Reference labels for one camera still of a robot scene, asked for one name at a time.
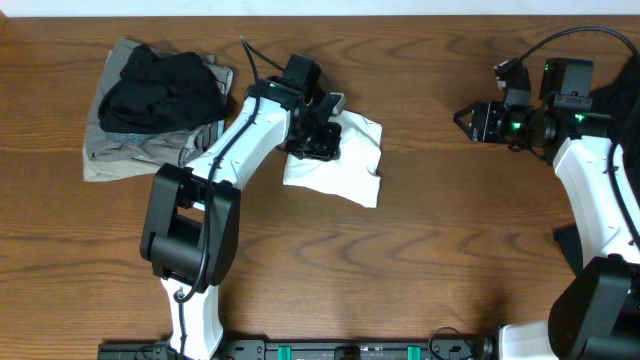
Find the gray cloth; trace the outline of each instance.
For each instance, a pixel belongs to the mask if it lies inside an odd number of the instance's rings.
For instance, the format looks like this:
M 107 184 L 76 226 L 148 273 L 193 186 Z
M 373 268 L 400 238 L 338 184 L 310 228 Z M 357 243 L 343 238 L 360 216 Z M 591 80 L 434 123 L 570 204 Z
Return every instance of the gray cloth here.
M 133 144 L 126 143 L 126 139 L 114 138 L 110 136 L 111 134 L 108 136 L 102 131 L 98 119 L 100 102 L 106 92 L 120 80 L 120 70 L 127 63 L 133 48 L 138 45 L 140 44 L 134 41 L 118 39 L 105 64 L 89 113 L 85 134 L 83 147 L 85 181 L 109 181 L 149 174 L 165 163 L 182 167 L 206 151 L 224 129 L 224 121 L 218 121 L 192 131 L 182 130 L 153 135 Z M 154 52 L 159 57 L 171 55 L 155 49 Z M 202 60 L 218 80 L 220 91 L 226 102 L 233 79 L 231 69 L 214 65 L 215 56 L 213 55 L 203 56 Z

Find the cable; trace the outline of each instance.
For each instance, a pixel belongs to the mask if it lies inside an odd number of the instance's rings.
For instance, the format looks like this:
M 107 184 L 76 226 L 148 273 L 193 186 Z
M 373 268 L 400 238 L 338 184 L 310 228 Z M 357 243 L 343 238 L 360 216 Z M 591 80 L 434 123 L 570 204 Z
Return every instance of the cable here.
M 557 91 L 549 91 L 549 93 L 547 93 L 547 96 L 544 97 L 544 101 L 542 102 L 542 112 L 545 112 L 547 110 L 549 101 L 551 101 L 551 98 L 556 95 L 558 95 Z
M 187 329 L 184 324 L 184 304 L 178 304 L 178 319 L 180 321 L 180 360 L 184 360 L 184 348 L 187 344 Z
M 613 29 L 602 27 L 602 26 L 581 26 L 581 27 L 571 28 L 571 29 L 567 29 L 567 30 L 561 31 L 559 33 L 553 34 L 553 35 L 549 36 L 548 38 L 540 41 L 537 45 L 535 45 L 534 47 L 529 49 L 529 51 L 527 51 L 524 55 L 520 56 L 516 61 L 514 61 L 513 63 L 507 65 L 507 70 L 506 71 L 509 71 L 514 66 L 522 63 L 522 61 L 524 61 L 524 59 L 528 58 L 529 55 L 533 54 L 536 50 L 540 49 L 545 44 L 547 44 L 547 43 L 549 43 L 549 42 L 551 42 L 551 41 L 553 41 L 553 40 L 555 40 L 555 39 L 557 39 L 559 37 L 562 37 L 562 36 L 565 36 L 565 35 L 570 35 L 570 34 L 575 34 L 575 33 L 579 33 L 579 32 L 587 32 L 587 31 L 589 31 L 589 32 L 603 32 L 603 33 L 607 33 L 609 35 L 612 35 L 612 36 L 618 38 L 625 45 L 627 45 L 627 47 L 629 48 L 629 50 L 631 50 L 633 55 L 635 57 L 637 57 L 638 60 L 640 60 L 640 55 L 638 55 L 638 50 L 633 45 L 631 40 L 627 39 L 624 35 L 620 34 L 619 32 L 617 32 L 617 31 L 615 31 Z
M 231 140 L 229 140 L 229 142 L 225 144 L 222 150 L 220 150 L 220 153 L 218 154 L 218 156 L 216 156 L 213 159 L 211 168 L 209 169 L 209 175 L 207 176 L 207 184 L 205 187 L 205 200 L 204 200 L 204 225 L 203 225 L 204 226 L 204 244 L 202 246 L 202 256 L 200 258 L 200 267 L 198 269 L 198 275 L 196 276 L 196 280 L 194 281 L 193 285 L 191 286 L 191 289 L 186 295 L 184 295 L 181 289 L 173 293 L 173 299 L 178 303 L 178 312 L 180 314 L 180 330 L 182 332 L 182 338 L 181 338 L 182 341 L 180 345 L 179 355 L 181 358 L 184 358 L 184 347 L 185 347 L 186 338 L 187 338 L 185 324 L 184 324 L 184 304 L 187 301 L 191 300 L 193 295 L 195 295 L 195 293 L 197 292 L 197 289 L 200 288 L 200 286 L 202 285 L 202 282 L 204 281 L 204 278 L 206 275 L 207 264 L 209 263 L 209 238 L 210 238 L 209 230 L 211 226 L 211 220 L 210 220 L 211 218 L 211 187 L 213 185 L 213 175 L 215 174 L 216 170 L 220 167 L 220 162 L 224 158 L 224 155 L 229 151 L 231 146 L 233 146 L 233 144 L 235 144 L 235 142 L 245 132 L 245 130 L 247 130 L 249 126 L 253 124 L 255 117 L 258 115 L 258 109 L 260 108 L 261 91 L 260 91 L 260 87 L 257 86 L 258 81 L 260 80 L 260 78 L 258 77 L 258 70 L 256 69 L 256 64 L 253 61 L 253 57 L 249 52 L 249 49 L 250 49 L 249 44 L 246 42 L 244 37 L 240 37 L 240 41 L 242 42 L 242 46 L 244 47 L 247 57 L 249 58 L 251 70 L 253 71 L 253 77 L 255 79 L 255 84 L 257 88 L 256 103 L 253 108 L 253 113 L 249 116 L 249 118 L 247 119 L 247 122 L 245 122 L 242 125 L 240 130 L 236 134 L 234 134 Z
M 640 95 L 638 96 L 638 99 L 636 100 L 636 103 L 633 106 L 633 109 L 631 110 L 629 119 L 635 118 L 636 114 L 638 113 L 638 110 L 640 110 Z M 613 195 L 615 196 L 616 201 L 618 202 L 618 206 L 620 207 L 620 212 L 622 213 L 622 217 L 624 218 L 624 221 L 627 223 L 627 227 L 629 228 L 629 232 L 631 233 L 632 239 L 631 239 L 631 242 L 629 242 L 629 245 L 631 245 L 631 243 L 635 243 L 638 250 L 640 250 L 640 235 L 638 234 L 638 229 L 636 229 L 635 223 L 631 218 L 631 214 L 629 214 L 629 209 L 627 209 L 627 206 L 624 202 L 624 198 L 622 197 L 622 193 L 620 192 L 620 187 L 618 186 L 618 179 L 616 179 L 616 173 L 615 173 L 617 168 L 614 167 L 613 165 L 613 157 L 615 155 L 616 148 L 620 144 L 620 139 L 622 138 L 622 134 L 626 132 L 628 128 L 631 127 L 630 125 L 632 121 L 629 121 L 629 119 L 625 121 L 622 129 L 620 130 L 620 134 L 616 136 L 615 139 L 611 140 L 611 147 L 609 148 L 609 154 L 607 155 L 607 174 L 609 175 L 609 181 L 611 182 Z
M 631 40 L 629 40 L 624 35 L 620 34 L 619 32 L 617 32 L 615 30 L 612 30 L 612 29 L 609 29 L 609 28 L 606 28 L 606 27 L 602 27 L 602 26 L 583 26 L 583 27 L 577 27 L 577 28 L 572 28 L 572 29 L 567 29 L 567 30 L 561 31 L 559 33 L 551 35 L 548 38 L 542 40 L 541 42 L 536 44 L 534 47 L 529 49 L 529 51 L 527 51 L 524 55 L 520 56 L 514 62 L 510 63 L 509 65 L 507 65 L 507 67 L 505 69 L 505 72 L 508 72 L 509 70 L 513 69 L 513 67 L 515 67 L 516 65 L 522 63 L 522 61 L 524 61 L 524 59 L 529 57 L 529 55 L 533 54 L 536 50 L 540 49 L 541 47 L 543 47 L 548 42 L 550 42 L 552 40 L 555 40 L 555 39 L 557 39 L 559 37 L 565 36 L 565 35 L 575 34 L 575 33 L 579 33 L 579 32 L 587 32 L 587 31 L 589 31 L 589 32 L 606 33 L 606 34 L 609 34 L 609 35 L 617 38 L 618 40 L 622 41 L 627 46 L 627 48 L 629 48 L 629 50 L 631 51 L 633 56 L 640 63 L 640 53 L 638 52 L 638 49 L 633 45 Z M 634 120 L 638 116 L 639 112 L 640 112 L 640 96 L 638 96 L 638 99 L 636 99 L 636 102 L 633 105 L 631 113 L 629 114 L 627 119 L 625 119 L 625 121 L 622 123 L 622 127 L 621 127 L 621 130 L 620 130 L 620 133 L 617 134 L 617 136 L 615 138 L 611 139 L 611 148 L 609 149 L 609 154 L 607 156 L 607 173 L 609 174 L 609 181 L 611 182 L 611 188 L 613 189 L 613 194 L 614 194 L 614 196 L 616 198 L 616 202 L 618 203 L 618 207 L 620 208 L 620 212 L 622 213 L 622 217 L 624 218 L 625 222 L 627 223 L 627 227 L 629 228 L 629 232 L 631 233 L 631 237 L 632 237 L 631 242 L 636 244 L 636 246 L 638 247 L 638 250 L 640 250 L 640 235 L 638 234 L 638 230 L 636 228 L 636 225 L 633 222 L 633 219 L 631 218 L 631 215 L 629 214 L 629 209 L 627 209 L 627 205 L 625 204 L 624 198 L 622 197 L 622 193 L 620 192 L 620 187 L 618 186 L 618 180 L 616 179 L 616 175 L 615 175 L 615 171 L 617 169 L 613 166 L 613 156 L 615 155 L 616 148 L 620 144 L 620 140 L 622 139 L 622 135 L 627 131 L 628 128 L 631 127 L 631 123 L 634 122 Z
M 155 344 L 149 344 L 149 345 L 143 345 L 143 346 L 141 346 L 141 347 L 136 351 L 136 353 L 135 353 L 135 354 L 133 354 L 133 360 L 138 360 L 138 354 L 141 354 L 141 355 L 142 355 L 142 357 L 143 357 L 145 360 L 151 360 L 151 358 L 150 358 L 150 357 L 148 357 L 148 356 L 147 356 L 147 354 L 145 354 L 144 352 L 145 352 L 146 350 L 153 349 L 153 348 L 155 348 L 155 347 L 156 347 L 156 345 L 155 345 Z
M 245 44 L 247 45 L 247 47 L 249 48 L 249 50 L 251 50 L 251 52 L 253 52 L 254 54 L 256 54 L 260 59 L 268 62 L 271 66 L 273 66 L 274 68 L 284 72 L 284 68 L 278 64 L 275 63 L 275 61 L 269 59 L 268 57 L 262 55 L 261 52 L 259 52 L 258 50 L 254 49 L 251 45 L 249 45 L 246 41 Z
M 433 357 L 435 357 L 435 358 L 436 358 L 436 359 L 438 359 L 438 360 L 444 360 L 444 359 L 442 358 L 442 356 L 438 355 L 438 353 L 437 353 L 437 352 L 434 352 L 434 351 L 433 351 L 433 348 L 431 347 L 431 345 L 432 345 L 433 338 L 434 338 L 436 335 L 438 335 L 438 333 L 439 333 L 440 331 L 442 331 L 442 330 L 451 330 L 451 331 L 455 332 L 456 334 L 458 334 L 458 335 L 462 336 L 462 334 L 460 334 L 460 332 L 459 332 L 458 330 L 456 330 L 455 328 L 449 327 L 449 326 L 443 326 L 443 327 L 441 327 L 440 329 L 436 330 L 436 332 L 434 332 L 433 334 L 431 334 L 431 337 L 429 337 L 429 341 L 427 341 L 427 350 L 429 350 L 429 352 L 431 353 L 431 355 L 433 355 Z M 472 349 L 472 350 L 473 350 L 473 346 L 471 346 L 471 344 L 469 344 L 469 343 L 467 342 L 467 340 L 462 339 L 462 341 L 464 341 L 464 343 L 469 347 L 469 349 Z

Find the white cloth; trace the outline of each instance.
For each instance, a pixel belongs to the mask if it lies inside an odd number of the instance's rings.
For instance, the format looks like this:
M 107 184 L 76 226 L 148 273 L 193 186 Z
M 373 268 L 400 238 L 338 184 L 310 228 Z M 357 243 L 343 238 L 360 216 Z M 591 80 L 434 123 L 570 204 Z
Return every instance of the white cloth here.
M 340 158 L 331 161 L 289 155 L 283 184 L 303 186 L 325 194 L 342 196 L 367 208 L 378 204 L 382 126 L 362 115 L 343 111 L 331 118 L 342 126 Z

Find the wooden table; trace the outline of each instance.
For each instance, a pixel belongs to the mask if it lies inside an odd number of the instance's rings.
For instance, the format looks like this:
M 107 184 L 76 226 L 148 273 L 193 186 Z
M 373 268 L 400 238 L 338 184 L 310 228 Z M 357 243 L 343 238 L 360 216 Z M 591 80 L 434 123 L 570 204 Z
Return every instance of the wooden table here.
M 82 179 L 87 113 L 119 36 L 218 55 L 235 70 L 240 103 L 252 77 L 239 35 L 281 64 L 311 56 L 348 109 L 383 125 L 377 209 L 282 186 L 282 153 L 262 164 L 221 286 L 226 329 L 426 339 L 440 326 L 480 332 L 545 318 L 573 278 L 551 236 L 573 221 L 567 196 L 550 167 L 470 143 L 452 114 L 501 98 L 493 65 L 586 24 L 640 41 L 637 17 L 9 19 L 0 28 L 0 357 L 90 359 L 106 340 L 171 333 L 167 296 L 138 251 L 152 176 Z M 595 60 L 603 85 L 629 55 L 602 34 L 555 41 L 526 62 L 536 95 L 553 56 Z

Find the camera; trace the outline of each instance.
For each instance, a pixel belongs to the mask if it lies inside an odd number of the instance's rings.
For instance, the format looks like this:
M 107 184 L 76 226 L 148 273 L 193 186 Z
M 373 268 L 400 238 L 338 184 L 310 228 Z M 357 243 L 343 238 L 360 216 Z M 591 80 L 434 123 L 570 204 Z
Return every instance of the camera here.
M 529 73 L 518 59 L 494 67 L 502 101 L 476 101 L 454 114 L 453 121 L 475 142 L 508 144 L 510 149 L 542 148 L 549 165 L 565 139 L 607 137 L 611 117 L 591 113 L 593 62 L 550 58 L 544 67 L 539 99 L 529 105 Z

